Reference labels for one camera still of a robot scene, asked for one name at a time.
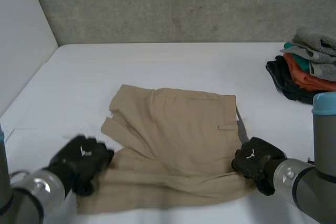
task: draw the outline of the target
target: white tabletop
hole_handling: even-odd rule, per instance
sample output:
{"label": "white tabletop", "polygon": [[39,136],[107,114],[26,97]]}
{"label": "white tabletop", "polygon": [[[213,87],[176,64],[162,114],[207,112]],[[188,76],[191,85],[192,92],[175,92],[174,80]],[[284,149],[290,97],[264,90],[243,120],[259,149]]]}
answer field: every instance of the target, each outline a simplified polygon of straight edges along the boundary
{"label": "white tabletop", "polygon": [[[283,43],[195,43],[60,47],[0,119],[6,134],[9,170],[33,171],[47,165],[77,133],[121,148],[100,132],[100,126],[110,115],[109,103],[122,84],[235,94],[249,137],[263,138],[288,157],[306,161],[313,157],[311,106],[289,101],[278,93],[265,69],[266,62],[273,60],[282,46]],[[317,223],[277,194],[266,197],[259,192],[216,206],[74,215],[68,221]]]}

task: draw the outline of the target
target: white wall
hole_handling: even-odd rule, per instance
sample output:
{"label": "white wall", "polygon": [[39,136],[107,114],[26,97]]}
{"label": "white wall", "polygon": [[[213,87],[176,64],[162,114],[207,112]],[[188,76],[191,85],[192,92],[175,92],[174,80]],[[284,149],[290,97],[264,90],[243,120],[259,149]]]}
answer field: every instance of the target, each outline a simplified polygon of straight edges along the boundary
{"label": "white wall", "polygon": [[57,47],[38,0],[0,0],[0,116]]}

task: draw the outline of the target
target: khaki shorts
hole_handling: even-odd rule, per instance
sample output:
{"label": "khaki shorts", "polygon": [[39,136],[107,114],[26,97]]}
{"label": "khaki shorts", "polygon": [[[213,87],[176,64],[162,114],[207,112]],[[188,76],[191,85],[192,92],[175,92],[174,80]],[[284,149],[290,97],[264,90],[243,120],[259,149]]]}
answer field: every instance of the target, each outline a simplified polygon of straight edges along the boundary
{"label": "khaki shorts", "polygon": [[240,148],[236,97],[122,85],[102,133],[119,142],[80,214],[141,207],[202,206],[244,197],[252,180],[234,172]]}

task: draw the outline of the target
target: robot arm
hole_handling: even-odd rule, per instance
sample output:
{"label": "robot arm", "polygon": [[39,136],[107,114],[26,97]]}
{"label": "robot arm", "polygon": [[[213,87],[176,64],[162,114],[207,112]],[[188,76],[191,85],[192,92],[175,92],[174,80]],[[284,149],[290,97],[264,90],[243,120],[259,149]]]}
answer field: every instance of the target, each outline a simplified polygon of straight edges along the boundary
{"label": "robot arm", "polygon": [[321,224],[335,224],[336,92],[314,97],[313,124],[314,166],[288,159],[275,146],[253,137],[237,151],[232,167],[254,179],[265,195],[277,191]]}
{"label": "robot arm", "polygon": [[0,223],[42,223],[62,205],[70,190],[93,193],[93,177],[112,160],[114,151],[93,138],[77,136],[52,159],[48,167],[10,185],[4,141],[0,140]]}

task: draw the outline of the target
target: black glove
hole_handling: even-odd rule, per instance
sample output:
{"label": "black glove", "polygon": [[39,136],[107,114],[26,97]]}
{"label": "black glove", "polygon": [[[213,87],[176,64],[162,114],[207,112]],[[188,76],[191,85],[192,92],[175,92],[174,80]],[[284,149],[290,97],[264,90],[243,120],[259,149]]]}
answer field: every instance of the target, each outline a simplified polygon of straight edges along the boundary
{"label": "black glove", "polygon": [[232,168],[248,179],[253,179],[258,190],[266,196],[274,194],[273,185],[265,177],[265,166],[270,159],[283,159],[285,154],[266,141],[252,137],[237,150]]}
{"label": "black glove", "polygon": [[[80,196],[88,196],[94,192],[91,180],[107,167],[113,156],[114,151],[107,149],[104,143],[78,135],[51,159],[46,169],[55,173],[55,170],[62,167],[64,172],[60,174],[60,179],[63,184],[69,185],[67,187],[71,187]],[[64,178],[63,174],[69,170],[71,178],[70,175]]]}

